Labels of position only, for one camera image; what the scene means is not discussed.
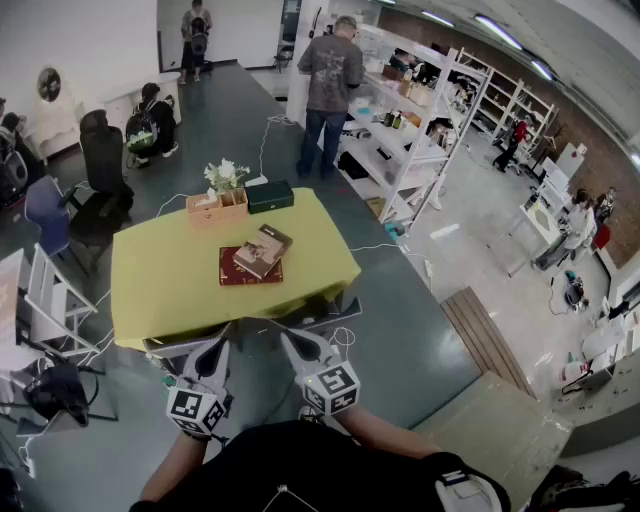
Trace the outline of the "beige flat board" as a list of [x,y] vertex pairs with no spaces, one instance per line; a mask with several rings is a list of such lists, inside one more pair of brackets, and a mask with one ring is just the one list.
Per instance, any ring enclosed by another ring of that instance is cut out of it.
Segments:
[[573,426],[487,372],[414,431],[490,476],[520,512],[555,466]]

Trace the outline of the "black bag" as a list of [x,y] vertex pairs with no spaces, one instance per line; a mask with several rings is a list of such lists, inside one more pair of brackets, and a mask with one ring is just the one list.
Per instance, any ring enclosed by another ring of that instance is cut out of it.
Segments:
[[68,413],[81,427],[89,422],[89,403],[78,367],[71,363],[45,369],[23,390],[27,404],[46,420]]

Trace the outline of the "low white dresser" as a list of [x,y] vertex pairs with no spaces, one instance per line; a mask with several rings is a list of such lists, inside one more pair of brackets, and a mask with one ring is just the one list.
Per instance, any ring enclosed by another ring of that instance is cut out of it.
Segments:
[[104,106],[109,122],[123,130],[123,126],[132,115],[134,106],[141,100],[143,86],[147,83],[155,83],[160,88],[160,99],[171,95],[175,100],[173,107],[174,119],[177,124],[180,124],[181,109],[177,84],[179,77],[180,74],[178,72],[166,72],[137,79],[107,91],[97,101]]

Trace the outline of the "pink table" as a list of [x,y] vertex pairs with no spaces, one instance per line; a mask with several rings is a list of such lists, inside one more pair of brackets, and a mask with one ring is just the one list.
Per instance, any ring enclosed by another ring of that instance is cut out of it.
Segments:
[[0,345],[16,342],[18,289],[23,262],[23,249],[0,261]]

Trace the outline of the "wicker tissue basket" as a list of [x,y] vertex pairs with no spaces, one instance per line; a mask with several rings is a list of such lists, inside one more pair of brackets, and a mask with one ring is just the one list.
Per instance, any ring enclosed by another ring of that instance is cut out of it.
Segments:
[[235,188],[221,195],[189,196],[186,210],[191,225],[196,228],[212,228],[221,223],[242,220],[249,215],[244,188]]

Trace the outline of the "white folding chair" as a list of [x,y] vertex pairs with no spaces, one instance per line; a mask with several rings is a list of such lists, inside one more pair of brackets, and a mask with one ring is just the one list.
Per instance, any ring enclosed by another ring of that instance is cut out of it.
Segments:
[[98,312],[61,273],[39,244],[34,245],[27,292],[31,307],[30,341],[60,357],[97,354],[99,348],[79,333],[81,321]]

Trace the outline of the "black office chair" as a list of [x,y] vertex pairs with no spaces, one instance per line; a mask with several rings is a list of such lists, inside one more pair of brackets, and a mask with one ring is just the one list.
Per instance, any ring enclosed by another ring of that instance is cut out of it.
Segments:
[[95,269],[114,235],[131,221],[134,191],[124,179],[122,132],[109,124],[106,111],[98,109],[85,114],[79,129],[91,195],[81,203],[73,186],[62,195],[58,205],[75,209],[69,221],[69,234],[90,252],[90,265]]

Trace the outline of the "white flower bouquet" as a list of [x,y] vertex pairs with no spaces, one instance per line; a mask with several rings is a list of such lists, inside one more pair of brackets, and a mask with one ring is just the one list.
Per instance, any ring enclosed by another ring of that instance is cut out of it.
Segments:
[[239,180],[250,173],[249,167],[237,166],[227,159],[222,159],[219,165],[209,163],[204,169],[204,177],[217,196],[237,188]]

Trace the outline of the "white tote bag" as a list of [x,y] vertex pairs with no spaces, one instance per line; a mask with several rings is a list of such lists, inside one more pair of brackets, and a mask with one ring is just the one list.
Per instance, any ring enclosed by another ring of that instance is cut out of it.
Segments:
[[573,361],[565,365],[560,372],[561,394],[596,392],[611,378],[608,367],[598,359],[585,362]]

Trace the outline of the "yellow tablecloth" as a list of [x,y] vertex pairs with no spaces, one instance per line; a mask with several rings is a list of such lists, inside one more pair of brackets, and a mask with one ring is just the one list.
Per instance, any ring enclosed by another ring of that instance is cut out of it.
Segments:
[[[275,284],[223,286],[219,251],[244,244],[267,224],[293,244]],[[291,207],[213,226],[186,210],[127,228],[114,237],[111,316],[116,345],[142,350],[144,340],[186,334],[245,317],[277,318],[309,297],[334,298],[361,269],[314,191],[297,188]]]

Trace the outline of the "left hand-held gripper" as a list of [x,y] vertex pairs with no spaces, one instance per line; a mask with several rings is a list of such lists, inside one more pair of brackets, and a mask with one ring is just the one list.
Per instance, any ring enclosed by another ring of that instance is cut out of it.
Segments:
[[217,438],[215,429],[229,416],[234,399],[224,387],[230,376],[230,349],[229,339],[201,345],[188,356],[183,377],[169,389],[166,416],[183,433]]

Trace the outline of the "person's left forearm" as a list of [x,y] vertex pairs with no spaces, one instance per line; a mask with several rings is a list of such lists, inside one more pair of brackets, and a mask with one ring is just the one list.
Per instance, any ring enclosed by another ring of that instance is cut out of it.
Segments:
[[143,487],[141,501],[157,502],[182,480],[200,468],[204,462],[210,439],[194,437],[182,432],[169,453]]

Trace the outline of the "person's black shirt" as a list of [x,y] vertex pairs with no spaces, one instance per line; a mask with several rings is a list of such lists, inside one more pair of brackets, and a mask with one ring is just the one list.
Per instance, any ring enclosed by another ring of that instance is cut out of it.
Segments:
[[455,454],[414,459],[293,420],[242,432],[159,501],[139,498],[128,512],[511,512],[511,500]]

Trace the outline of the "person's right forearm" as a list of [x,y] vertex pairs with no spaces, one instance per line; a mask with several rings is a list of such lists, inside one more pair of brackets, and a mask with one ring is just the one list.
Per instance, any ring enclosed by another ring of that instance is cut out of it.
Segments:
[[397,427],[354,405],[333,415],[333,418],[360,444],[414,459],[440,452],[440,448],[418,433]]

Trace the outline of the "blue plastic chair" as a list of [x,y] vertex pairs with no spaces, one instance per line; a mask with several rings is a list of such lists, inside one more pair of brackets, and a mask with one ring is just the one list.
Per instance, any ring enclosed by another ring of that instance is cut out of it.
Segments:
[[25,217],[39,229],[38,244],[49,257],[64,261],[69,248],[70,213],[61,206],[62,193],[51,176],[45,175],[27,190]]

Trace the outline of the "dark green box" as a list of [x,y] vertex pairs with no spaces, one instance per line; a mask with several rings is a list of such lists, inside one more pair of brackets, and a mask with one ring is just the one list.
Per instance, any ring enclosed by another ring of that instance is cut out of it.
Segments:
[[294,192],[286,180],[246,187],[245,193],[251,215],[294,205]]

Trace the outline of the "wooden slatted board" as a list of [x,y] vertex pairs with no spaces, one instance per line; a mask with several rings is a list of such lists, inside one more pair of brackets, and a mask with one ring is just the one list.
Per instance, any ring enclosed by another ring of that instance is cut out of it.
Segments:
[[492,372],[536,398],[502,333],[471,287],[451,295],[441,308],[482,373]]

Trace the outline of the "brown photo-cover book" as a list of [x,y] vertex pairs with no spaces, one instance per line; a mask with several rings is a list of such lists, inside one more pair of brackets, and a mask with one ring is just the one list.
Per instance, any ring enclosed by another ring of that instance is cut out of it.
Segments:
[[293,239],[263,224],[233,255],[233,262],[262,280],[291,248]]

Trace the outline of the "white cabinet with round mirror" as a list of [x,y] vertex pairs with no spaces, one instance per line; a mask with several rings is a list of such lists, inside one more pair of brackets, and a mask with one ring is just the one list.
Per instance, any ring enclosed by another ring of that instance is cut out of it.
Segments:
[[84,112],[84,104],[75,99],[64,74],[46,65],[37,76],[36,103],[23,132],[27,145],[44,165],[79,143]]

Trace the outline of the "navy metal-frame chair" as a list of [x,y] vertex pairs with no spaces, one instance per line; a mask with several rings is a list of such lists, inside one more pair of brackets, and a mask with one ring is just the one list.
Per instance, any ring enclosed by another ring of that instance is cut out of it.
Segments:
[[[89,403],[89,422],[91,420],[103,421],[103,422],[118,422],[119,417],[116,409],[113,409],[113,414],[110,416],[96,414],[91,411],[91,406],[94,404],[100,394],[101,378],[107,376],[103,370],[96,370],[89,366],[77,366],[79,370],[79,376],[81,383],[84,387],[84,391]],[[35,412],[27,402],[25,404],[12,404],[15,408],[26,408]],[[32,438],[40,437],[43,435],[49,435],[54,433],[72,431],[77,429],[83,429],[71,416],[66,412],[59,412],[52,420],[45,420],[44,423],[39,424],[26,417],[22,417],[18,420],[16,435],[18,437]]]

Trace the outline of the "red gold-ornament book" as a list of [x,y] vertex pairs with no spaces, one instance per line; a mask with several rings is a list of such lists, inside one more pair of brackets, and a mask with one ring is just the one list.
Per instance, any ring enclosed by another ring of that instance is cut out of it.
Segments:
[[219,251],[219,284],[221,286],[275,284],[283,281],[281,261],[263,279],[259,279],[234,262],[233,255],[238,249],[239,246],[230,246],[222,247]]

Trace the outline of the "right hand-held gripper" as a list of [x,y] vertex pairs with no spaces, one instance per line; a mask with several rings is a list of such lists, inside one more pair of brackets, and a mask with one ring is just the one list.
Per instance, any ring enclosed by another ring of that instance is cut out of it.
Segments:
[[298,379],[311,407],[332,416],[358,403],[361,383],[350,363],[337,364],[341,357],[327,339],[315,333],[282,331],[280,342],[297,376],[315,373]]

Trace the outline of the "white shelving unit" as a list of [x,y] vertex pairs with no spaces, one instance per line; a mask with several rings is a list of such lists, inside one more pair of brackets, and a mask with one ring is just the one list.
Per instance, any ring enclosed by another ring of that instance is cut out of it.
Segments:
[[379,221],[410,227],[436,204],[491,74],[463,64],[458,50],[370,25],[360,27],[355,42],[364,83],[349,104],[355,126],[342,148],[374,182]]

